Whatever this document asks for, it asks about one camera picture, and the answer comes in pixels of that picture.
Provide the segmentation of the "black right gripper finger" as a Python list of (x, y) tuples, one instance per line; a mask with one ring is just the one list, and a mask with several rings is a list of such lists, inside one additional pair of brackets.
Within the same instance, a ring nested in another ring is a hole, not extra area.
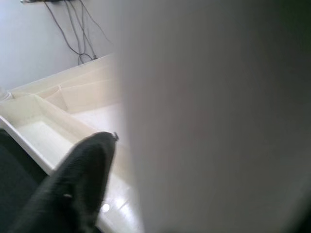
[(116, 132), (97, 132), (77, 143), (43, 180), (8, 232), (96, 232), (118, 140)]

